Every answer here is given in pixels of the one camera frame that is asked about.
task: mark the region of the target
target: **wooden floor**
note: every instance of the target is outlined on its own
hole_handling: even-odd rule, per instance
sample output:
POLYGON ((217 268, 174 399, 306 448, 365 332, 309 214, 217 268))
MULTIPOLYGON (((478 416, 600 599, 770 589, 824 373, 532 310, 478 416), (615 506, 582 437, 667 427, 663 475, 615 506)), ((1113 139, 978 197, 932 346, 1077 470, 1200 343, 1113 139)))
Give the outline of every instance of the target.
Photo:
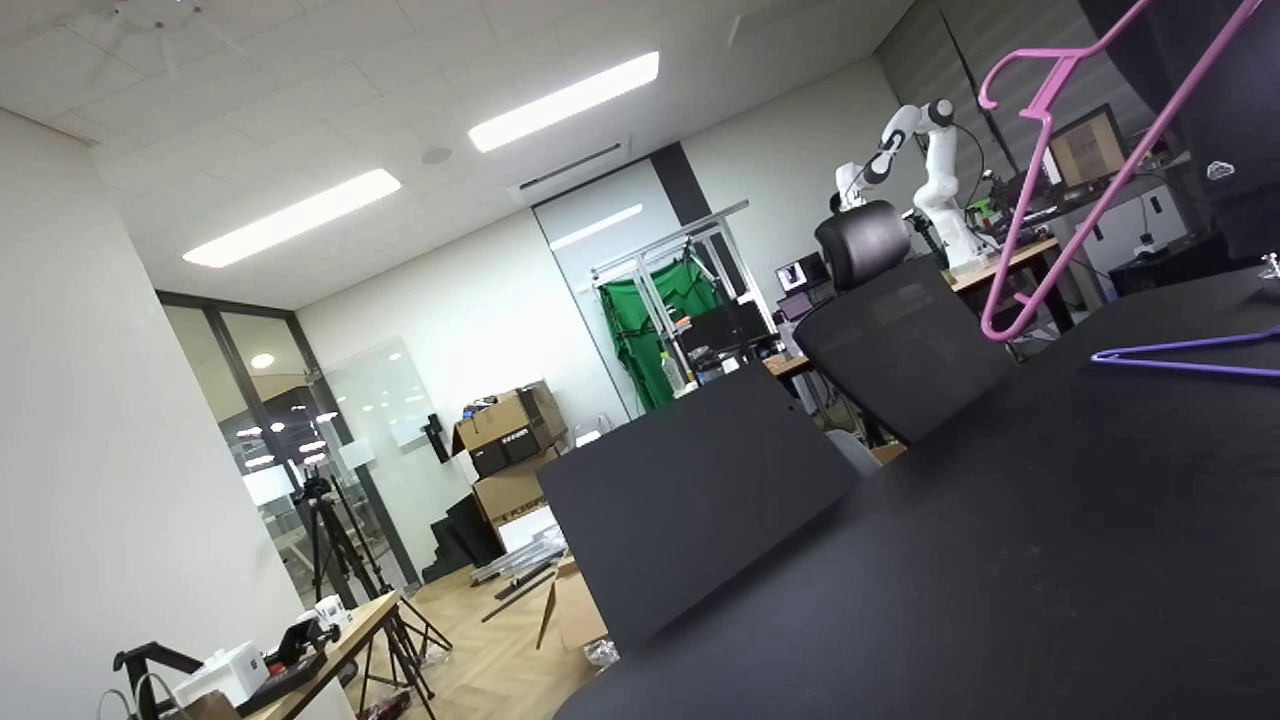
POLYGON ((411 595, 411 605, 451 638, 451 652, 427 668, 435 689, 435 720, 549 720, 558 706, 593 680, 582 652, 562 646, 549 633, 546 646, 532 646, 546 589, 518 607, 480 622, 498 607, 498 582, 474 589, 468 572, 451 572, 411 595))

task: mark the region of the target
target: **white wall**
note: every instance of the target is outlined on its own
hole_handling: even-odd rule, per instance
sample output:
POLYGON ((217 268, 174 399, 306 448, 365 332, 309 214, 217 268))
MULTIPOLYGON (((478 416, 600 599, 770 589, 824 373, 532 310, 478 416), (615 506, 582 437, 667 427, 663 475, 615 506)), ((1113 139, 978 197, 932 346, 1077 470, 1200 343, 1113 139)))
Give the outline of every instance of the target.
MULTIPOLYGON (((770 304, 781 294, 775 268, 816 253, 837 165, 867 158, 892 110, 897 97, 867 61, 685 139, 712 207, 751 198, 728 227, 770 304)), ((908 207, 919 182, 919 150, 906 149, 892 181, 867 197, 908 207)))
POLYGON ((330 294, 299 318, 321 365, 399 337, 443 422, 478 396, 528 380, 551 384, 570 427, 625 421, 532 210, 330 294))
POLYGON ((0 696, 71 720, 122 646, 273 645, 299 599, 88 150, 0 110, 0 214, 0 696))

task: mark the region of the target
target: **ceiling vent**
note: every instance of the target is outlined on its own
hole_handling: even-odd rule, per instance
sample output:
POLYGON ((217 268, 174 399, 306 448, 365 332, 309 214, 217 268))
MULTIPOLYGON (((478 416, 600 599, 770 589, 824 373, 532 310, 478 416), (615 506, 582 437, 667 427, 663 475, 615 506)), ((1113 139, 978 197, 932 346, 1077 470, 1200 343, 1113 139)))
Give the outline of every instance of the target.
POLYGON ((574 191, 574 187, 582 187, 582 182, 590 182, 590 181, 597 181, 597 175, 606 175, 606 173, 614 173, 614 169, 619 169, 627 158, 634 158, 634 143, 627 139, 606 143, 606 149, 586 150, 582 158, 570 158, 570 165, 562 165, 551 173, 528 175, 521 182, 521 198, 523 205, 546 205, 546 198, 566 197, 566 191, 574 191))
POLYGON ((189 26, 206 14, 201 0, 122 0, 108 3, 108 14, 122 14, 128 26, 141 30, 164 30, 164 26, 189 26))

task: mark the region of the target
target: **office room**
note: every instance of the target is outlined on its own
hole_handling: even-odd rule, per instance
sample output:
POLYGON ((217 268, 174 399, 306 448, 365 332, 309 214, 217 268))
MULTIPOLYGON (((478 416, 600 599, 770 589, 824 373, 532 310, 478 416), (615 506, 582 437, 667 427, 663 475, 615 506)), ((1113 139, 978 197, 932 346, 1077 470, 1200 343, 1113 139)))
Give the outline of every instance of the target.
POLYGON ((1277 26, 9 0, 12 714, 1280 714, 1277 26))

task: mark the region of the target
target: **desk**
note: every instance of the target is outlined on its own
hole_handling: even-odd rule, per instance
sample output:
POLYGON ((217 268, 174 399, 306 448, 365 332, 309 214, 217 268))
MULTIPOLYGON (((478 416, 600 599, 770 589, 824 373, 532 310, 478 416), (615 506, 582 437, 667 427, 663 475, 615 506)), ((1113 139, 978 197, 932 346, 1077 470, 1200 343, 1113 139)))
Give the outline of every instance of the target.
POLYGON ((423 622, 423 645, 411 646, 410 622, 399 620, 399 599, 390 592, 381 599, 370 599, 362 607, 352 607, 352 622, 346 629, 346 635, 336 645, 323 646, 323 668, 295 691, 279 696, 278 702, 252 712, 247 720, 291 720, 299 714, 321 691, 323 684, 352 665, 365 652, 365 689, 370 680, 390 684, 385 677, 370 671, 374 661, 374 638, 377 633, 385 633, 394 665, 403 671, 403 684, 418 691, 418 701, 423 702, 423 712, 431 714, 431 689, 421 671, 421 661, 427 652, 427 638, 435 638, 435 629, 423 622))
POLYGON ((1280 387, 1089 365, 1271 322, 1258 270, 1095 310, 562 720, 1280 714, 1280 387))
MULTIPOLYGON (((1035 243, 1023 243, 1021 253, 1011 253, 1007 268, 1028 268, 1028 270, 1035 270, 1035 278, 1046 278, 1051 256, 1058 256, 1058 240, 1035 240, 1035 243)), ((958 294, 981 304, 985 287, 992 287, 992 274, 995 274, 995 261, 985 261, 985 263, 954 270, 950 282, 958 294)), ((1062 294, 1062 287, 1047 291, 1046 307, 1062 332, 1077 327, 1072 307, 1062 294)))
POLYGON ((791 380, 791 377, 807 373, 807 357, 764 357, 764 367, 775 380, 791 380))

